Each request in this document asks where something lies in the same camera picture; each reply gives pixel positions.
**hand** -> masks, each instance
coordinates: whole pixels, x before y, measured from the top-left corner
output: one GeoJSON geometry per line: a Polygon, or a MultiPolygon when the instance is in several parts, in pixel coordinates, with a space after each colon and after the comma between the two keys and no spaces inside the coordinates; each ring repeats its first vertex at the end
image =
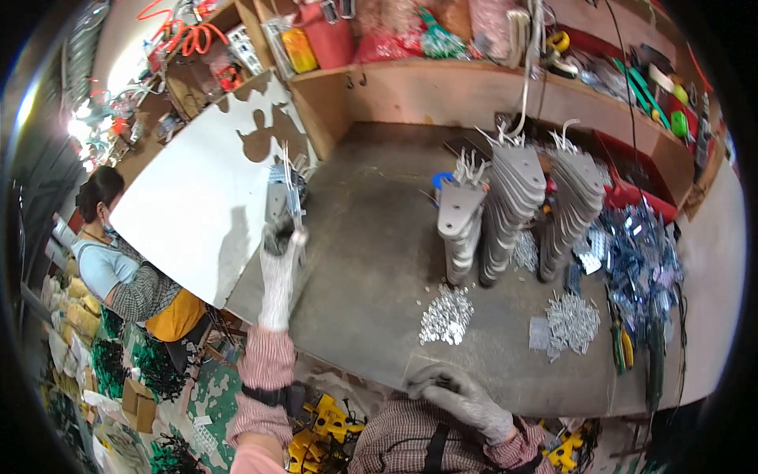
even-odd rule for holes
{"type": "Polygon", "coordinates": [[[488,444],[499,444],[514,434],[513,415],[497,406],[487,392],[464,371],[437,363],[408,380],[408,396],[423,397],[479,430],[488,444]]]}
{"type": "Polygon", "coordinates": [[[307,232],[295,230],[289,215],[263,227],[260,257],[264,294],[258,316],[258,325],[263,328],[284,331],[289,327],[296,263],[307,241],[307,232]]]}

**workbench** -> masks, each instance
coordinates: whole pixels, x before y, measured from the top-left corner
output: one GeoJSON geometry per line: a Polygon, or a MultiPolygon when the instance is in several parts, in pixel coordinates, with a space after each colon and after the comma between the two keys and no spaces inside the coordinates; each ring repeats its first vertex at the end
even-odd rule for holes
{"type": "MultiPolygon", "coordinates": [[[[638,350],[634,369],[617,377],[600,272],[581,282],[583,298],[597,303],[601,318],[584,356],[567,350],[551,364],[545,352],[529,350],[530,318],[544,316],[553,291],[563,289],[560,281],[542,284],[523,268],[508,268],[491,289],[479,286],[473,268],[465,286],[476,313],[463,342],[420,345],[422,313],[445,274],[437,210],[424,193],[433,174],[455,168],[442,144],[461,135],[474,139],[476,132],[356,123],[321,163],[304,205],[308,258],[290,320],[297,349],[398,389],[407,375],[444,361],[467,370],[498,404],[524,416],[644,412],[647,352],[638,350]]],[[[258,258],[250,261],[226,305],[250,322],[260,310],[259,265],[258,258]]],[[[677,314],[673,309],[672,319],[677,314]]],[[[675,321],[661,408],[678,402],[679,356],[675,321]]]]}

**white board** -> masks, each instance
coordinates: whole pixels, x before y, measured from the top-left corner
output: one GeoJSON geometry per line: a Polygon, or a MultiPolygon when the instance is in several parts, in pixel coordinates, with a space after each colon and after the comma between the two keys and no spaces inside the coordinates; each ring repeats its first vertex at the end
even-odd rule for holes
{"type": "MultiPolygon", "coordinates": [[[[119,234],[153,265],[218,308],[260,243],[269,167],[280,150],[271,137],[268,155],[252,162],[240,134],[257,131],[255,110],[263,112],[266,131],[276,133],[269,130],[276,105],[305,134],[289,91],[274,74],[268,78],[259,87],[263,94],[252,89],[244,102],[229,93],[225,110],[210,105],[190,122],[129,186],[111,216],[119,234]]],[[[314,165],[309,141],[307,150],[314,165]]]]}

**yellow apron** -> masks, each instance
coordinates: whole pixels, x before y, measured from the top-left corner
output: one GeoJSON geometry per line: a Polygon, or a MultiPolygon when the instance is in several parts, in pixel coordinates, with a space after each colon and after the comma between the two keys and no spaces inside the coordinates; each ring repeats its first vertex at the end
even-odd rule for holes
{"type": "Polygon", "coordinates": [[[161,341],[174,342],[192,331],[204,314],[205,303],[182,288],[166,309],[145,322],[145,328],[161,341]]]}

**light blue shirt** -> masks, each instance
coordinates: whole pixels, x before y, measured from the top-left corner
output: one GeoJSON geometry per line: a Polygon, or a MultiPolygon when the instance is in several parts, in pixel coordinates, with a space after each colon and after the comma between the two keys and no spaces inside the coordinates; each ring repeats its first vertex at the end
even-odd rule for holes
{"type": "Polygon", "coordinates": [[[121,253],[115,240],[106,245],[96,240],[79,239],[71,250],[79,264],[79,276],[101,300],[105,300],[116,284],[131,283],[139,268],[137,262],[121,253]]]}

